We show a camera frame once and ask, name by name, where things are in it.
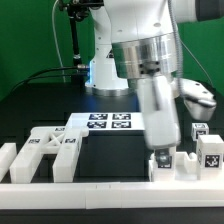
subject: black table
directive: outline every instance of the black table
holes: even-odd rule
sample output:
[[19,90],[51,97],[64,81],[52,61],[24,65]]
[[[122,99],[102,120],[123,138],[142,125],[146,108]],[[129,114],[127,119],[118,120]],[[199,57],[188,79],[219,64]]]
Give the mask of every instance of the black table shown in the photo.
[[[219,93],[215,95],[218,106],[208,126],[211,134],[224,137],[224,97]],[[191,124],[195,121],[191,119],[181,99],[177,99],[176,104],[182,134],[178,150],[194,152]],[[16,142],[19,150],[33,127],[64,126],[70,114],[75,112],[139,112],[139,106],[135,94],[108,98],[88,95],[71,84],[27,84],[0,103],[0,146],[5,142]],[[0,211],[0,223],[4,224],[30,222],[216,224],[223,221],[223,208]]]

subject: white cube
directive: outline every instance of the white cube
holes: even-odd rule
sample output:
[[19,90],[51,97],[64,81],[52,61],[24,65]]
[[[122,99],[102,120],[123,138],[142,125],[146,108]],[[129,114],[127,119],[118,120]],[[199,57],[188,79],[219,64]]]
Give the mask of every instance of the white cube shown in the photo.
[[221,137],[219,135],[200,135],[196,151],[198,179],[222,180],[224,142]]
[[208,135],[209,127],[206,123],[192,123],[191,136],[193,141],[198,140],[199,135]]

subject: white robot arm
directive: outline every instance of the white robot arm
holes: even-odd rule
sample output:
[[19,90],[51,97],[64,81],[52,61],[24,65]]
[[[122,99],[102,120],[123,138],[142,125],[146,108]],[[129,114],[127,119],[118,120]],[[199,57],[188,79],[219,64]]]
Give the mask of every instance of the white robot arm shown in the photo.
[[[145,139],[151,149],[170,148],[180,141],[170,82],[171,73],[178,70],[182,59],[178,57],[181,44],[172,6],[177,22],[188,22],[222,16],[223,10],[216,9],[223,9],[224,1],[212,3],[215,7],[209,11],[206,7],[211,1],[205,0],[104,0],[111,21],[117,74],[138,80]],[[191,82],[183,87],[182,79],[177,80],[179,93],[191,115],[196,119],[210,119],[216,107],[213,95],[192,93],[188,89]]]

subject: background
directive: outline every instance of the background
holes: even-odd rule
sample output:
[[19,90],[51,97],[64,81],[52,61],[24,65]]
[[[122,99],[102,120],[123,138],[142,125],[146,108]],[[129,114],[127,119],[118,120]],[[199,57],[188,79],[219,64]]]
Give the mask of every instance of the background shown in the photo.
[[[16,83],[32,73],[59,66],[51,22],[54,2],[55,0],[1,0],[0,100],[10,93]],[[66,12],[60,12],[58,9],[56,30],[63,64],[71,66],[69,19]],[[210,74],[214,86],[224,94],[224,19],[180,24],[179,30],[184,43]],[[78,36],[83,62],[88,63],[94,56],[91,18],[78,24]],[[208,82],[208,78],[185,50],[184,77]],[[62,82],[62,78],[47,80],[56,81]]]

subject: white cable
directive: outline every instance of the white cable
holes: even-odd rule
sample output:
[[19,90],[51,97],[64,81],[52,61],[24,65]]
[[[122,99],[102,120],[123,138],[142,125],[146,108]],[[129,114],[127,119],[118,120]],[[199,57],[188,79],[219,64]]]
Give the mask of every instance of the white cable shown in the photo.
[[58,0],[55,1],[54,6],[52,8],[52,28],[53,28],[53,34],[54,34],[54,42],[55,42],[55,47],[56,47],[56,51],[57,51],[57,56],[58,56],[58,60],[60,63],[61,68],[64,67],[63,63],[62,63],[62,59],[61,59],[61,53],[59,50],[59,46],[58,46],[58,38],[57,38],[57,32],[56,32],[56,28],[55,28],[55,13],[56,13],[56,8],[58,6]]
[[184,91],[183,91],[183,83],[182,83],[182,78],[183,78],[183,51],[182,51],[182,45],[180,42],[180,36],[177,28],[177,23],[176,23],[176,17],[173,9],[173,1],[168,0],[168,7],[169,7],[169,12],[170,12],[170,19],[173,27],[173,34],[174,34],[174,39],[176,43],[176,51],[177,51],[177,86],[178,86],[178,91],[180,96],[184,99]]
[[214,83],[212,82],[211,76],[208,74],[206,69],[203,67],[203,65],[199,62],[199,60],[195,57],[195,55],[191,52],[191,50],[185,45],[185,43],[181,40],[182,45],[187,50],[187,52],[191,55],[191,57],[195,60],[195,62],[198,64],[198,66],[202,69],[202,71],[207,76],[212,88],[215,88]]

